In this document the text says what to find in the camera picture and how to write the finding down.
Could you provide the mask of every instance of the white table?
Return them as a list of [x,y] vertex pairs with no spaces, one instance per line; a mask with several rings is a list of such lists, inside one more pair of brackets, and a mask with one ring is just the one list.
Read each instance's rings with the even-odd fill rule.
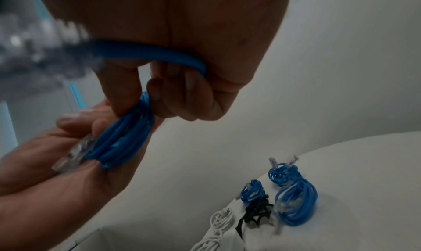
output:
[[[266,222],[243,225],[248,250],[421,250],[421,132],[335,144],[301,155],[296,165],[319,194],[313,217],[279,235]],[[259,180],[273,203],[277,186],[267,174]],[[228,207],[234,229],[245,207],[241,200]]]

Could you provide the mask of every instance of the coiled blue cable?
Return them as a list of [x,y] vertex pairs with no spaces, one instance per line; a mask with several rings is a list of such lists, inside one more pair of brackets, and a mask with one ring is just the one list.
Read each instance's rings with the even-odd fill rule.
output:
[[298,226],[307,222],[314,211],[317,200],[316,188],[306,179],[295,179],[291,186],[281,189],[275,196],[275,211],[287,225]]
[[[95,52],[103,58],[144,59],[184,65],[206,74],[206,65],[199,59],[164,47],[96,40]],[[130,160],[148,138],[154,123],[147,92],[142,94],[132,111],[122,116],[101,134],[86,160],[98,160],[102,167],[110,169]]]
[[258,180],[251,180],[250,183],[246,184],[241,190],[241,201],[245,204],[249,204],[251,201],[263,197],[266,195],[262,183]]
[[301,178],[298,167],[293,165],[288,167],[286,163],[279,163],[278,168],[271,168],[268,172],[269,179],[280,187],[288,185],[297,178]]

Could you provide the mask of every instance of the fingernail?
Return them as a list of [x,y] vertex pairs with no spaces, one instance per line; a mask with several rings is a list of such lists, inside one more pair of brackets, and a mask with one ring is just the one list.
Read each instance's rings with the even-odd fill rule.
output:
[[186,90],[191,91],[194,88],[194,85],[196,84],[196,73],[193,71],[186,71],[185,75],[185,81],[186,81]]
[[71,120],[75,120],[75,119],[79,118],[79,116],[80,116],[79,113],[64,114],[63,116],[61,116],[60,118],[58,118],[58,121],[60,121],[60,122],[69,122]]
[[181,70],[180,65],[170,63],[170,64],[168,64],[167,75],[168,76],[175,76],[180,72],[180,70]]
[[79,110],[79,112],[93,112],[94,111],[94,109],[93,108],[83,108],[83,109],[80,109]]
[[156,87],[151,86],[148,90],[149,97],[152,100],[159,100],[161,98],[161,92]]

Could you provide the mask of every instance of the hand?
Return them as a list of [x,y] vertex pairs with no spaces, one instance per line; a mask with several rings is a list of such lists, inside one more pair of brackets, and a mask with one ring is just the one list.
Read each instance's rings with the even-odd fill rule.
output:
[[[202,59],[193,69],[153,63],[147,85],[154,113],[216,120],[252,79],[275,36],[288,0],[43,0],[53,16],[84,24],[98,39],[169,47]],[[127,113],[142,89],[137,67],[109,61],[97,73],[112,108]]]
[[57,175],[52,165],[83,136],[99,136],[116,116],[110,107],[84,112],[83,122],[57,121],[51,129],[24,143],[0,162],[0,250],[47,250],[60,243],[132,179],[149,139],[129,162],[103,170],[87,161],[76,171]]

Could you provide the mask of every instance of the white cable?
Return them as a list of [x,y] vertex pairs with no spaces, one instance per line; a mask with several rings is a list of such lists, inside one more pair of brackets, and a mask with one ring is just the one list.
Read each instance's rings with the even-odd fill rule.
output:
[[218,251],[221,244],[222,231],[218,230],[211,237],[201,240],[195,244],[190,251]]
[[228,229],[234,223],[234,213],[229,208],[223,208],[221,211],[215,212],[210,217],[210,226],[214,232],[221,230],[222,233],[228,231]]

